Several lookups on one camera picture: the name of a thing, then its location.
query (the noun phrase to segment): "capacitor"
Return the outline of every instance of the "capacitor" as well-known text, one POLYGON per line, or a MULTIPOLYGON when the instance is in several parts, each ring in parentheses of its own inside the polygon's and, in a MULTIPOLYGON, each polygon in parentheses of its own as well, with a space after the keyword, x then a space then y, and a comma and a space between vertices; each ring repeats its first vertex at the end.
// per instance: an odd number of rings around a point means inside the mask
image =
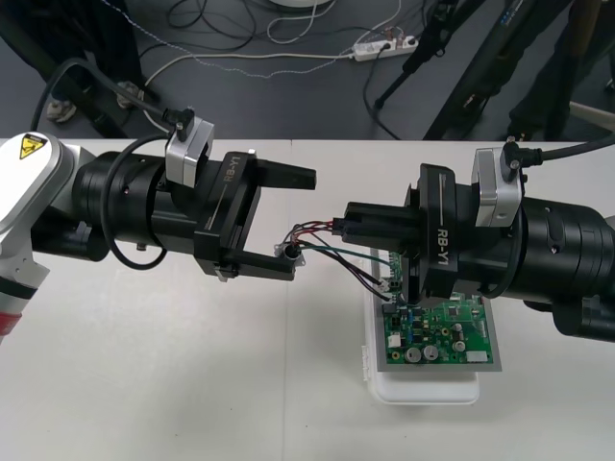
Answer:
POLYGON ((418 348, 410 348, 404 354, 406 362, 418 363, 421 361, 421 351, 418 348))
POLYGON ((484 324, 484 320, 477 322, 477 330, 479 331, 480 336, 482 336, 483 338, 487 337, 487 327, 484 324))
POLYGON ((433 361, 438 358, 438 348, 433 345, 425 346, 423 349, 423 356, 429 361, 433 361))
POLYGON ((457 341, 453 343, 453 351, 455 352, 464 352, 465 351, 465 343, 463 341, 457 341))

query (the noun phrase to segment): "silver bracket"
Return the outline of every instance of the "silver bracket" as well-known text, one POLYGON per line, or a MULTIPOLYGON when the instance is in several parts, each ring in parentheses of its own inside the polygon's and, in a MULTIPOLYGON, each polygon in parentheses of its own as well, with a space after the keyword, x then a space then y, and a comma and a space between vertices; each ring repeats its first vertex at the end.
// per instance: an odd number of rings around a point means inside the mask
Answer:
POLYGON ((194 118, 185 142, 173 133, 164 160, 167 180, 194 188, 197 165, 202 156, 209 157, 212 143, 213 125, 198 117, 194 118))
POLYGON ((507 228, 512 225, 523 199, 521 174, 511 182, 502 176, 502 149, 478 149, 474 157, 472 184, 480 191, 478 228, 507 228))

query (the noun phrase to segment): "red stripe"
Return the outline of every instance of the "red stripe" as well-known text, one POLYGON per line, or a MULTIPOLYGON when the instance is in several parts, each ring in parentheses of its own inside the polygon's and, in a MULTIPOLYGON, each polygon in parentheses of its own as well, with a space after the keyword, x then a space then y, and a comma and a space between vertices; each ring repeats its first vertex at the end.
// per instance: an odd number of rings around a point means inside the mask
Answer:
POLYGON ((0 313, 0 336, 6 336, 17 325, 21 319, 21 314, 2 314, 0 313))

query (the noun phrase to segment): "gray floor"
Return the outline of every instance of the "gray floor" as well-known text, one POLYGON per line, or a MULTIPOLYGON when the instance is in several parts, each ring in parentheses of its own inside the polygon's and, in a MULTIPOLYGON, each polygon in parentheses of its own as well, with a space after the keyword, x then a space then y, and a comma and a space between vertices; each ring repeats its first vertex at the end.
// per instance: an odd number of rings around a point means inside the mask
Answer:
MULTIPOLYGON (((420 0, 404 0, 405 11, 420 0)), ((204 35, 169 30, 164 22, 164 11, 174 0, 132 0, 128 2, 136 22, 145 29, 168 41, 190 41, 212 46, 232 46, 236 41, 222 36, 204 35)), ((481 42, 502 10, 503 2, 489 0, 460 29, 450 43, 446 55, 424 65, 395 95, 385 108, 382 118, 390 128, 404 139, 421 139, 439 112, 456 80, 478 50, 481 42)), ((194 10, 191 2, 184 11, 194 10)), ((330 31, 346 26, 368 26, 388 17, 396 8, 395 0, 339 0, 326 16, 317 19, 313 31, 330 31)), ((253 9, 259 29, 275 15, 253 9)), ((209 0, 208 12, 223 12, 249 25, 243 4, 239 0, 209 0)), ((178 16, 183 20, 190 16, 178 16)), ((224 19, 213 17, 213 22, 228 31, 242 33, 224 19)), ((555 39, 560 34, 566 17, 562 15, 526 52, 512 81, 503 92, 492 98, 470 139, 496 140, 505 131, 508 111, 524 96, 537 69, 549 57, 555 39)), ((304 23, 286 26, 280 33, 290 36, 305 27, 304 23)), ((204 25, 193 31, 204 31, 204 25)), ((406 29, 408 34, 420 31, 417 17, 406 29)), ((139 48, 155 43, 141 32, 135 32, 139 48)), ((280 52, 316 53, 336 55, 352 45, 359 31, 310 38, 296 45, 275 45, 266 40, 255 40, 241 50, 246 54, 280 52)), ((143 72, 151 75, 180 53, 170 49, 156 49, 143 59, 143 72)), ((0 137, 24 132, 43 89, 39 75, 0 41, 0 137)), ((227 67, 238 67, 253 73, 271 73, 281 69, 305 70, 321 61, 268 60, 241 61, 216 60, 227 67)), ((372 84, 374 98, 400 72, 404 58, 383 60, 372 84)), ((269 80, 247 78, 236 72, 224 72, 187 60, 176 64, 153 83, 168 107, 193 106, 198 114, 215 123, 221 138, 304 138, 304 139, 388 139, 369 119, 361 100, 361 91, 370 69, 369 63, 339 61, 308 75, 280 75, 269 80)), ((615 96, 603 92, 609 78, 608 64, 601 62, 575 93, 574 100, 599 109, 615 111, 615 96)), ((114 113, 121 118, 119 110, 114 113)), ((83 117, 77 117, 62 127, 46 122, 41 129, 63 137, 98 137, 83 117)), ((125 130, 131 137, 152 133, 154 129, 141 113, 133 113, 125 130)), ((603 131, 577 120, 571 120, 566 130, 570 139, 588 139, 603 135, 603 131)))

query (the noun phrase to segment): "connector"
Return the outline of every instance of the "connector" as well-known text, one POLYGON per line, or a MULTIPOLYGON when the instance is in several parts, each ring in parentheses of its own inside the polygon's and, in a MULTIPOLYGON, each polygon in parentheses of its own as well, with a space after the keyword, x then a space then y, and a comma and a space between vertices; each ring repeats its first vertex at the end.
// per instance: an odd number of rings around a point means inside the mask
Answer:
POLYGON ((306 259, 299 245, 294 243, 282 243, 282 245, 276 245, 273 248, 276 257, 293 261, 295 267, 306 265, 306 259))

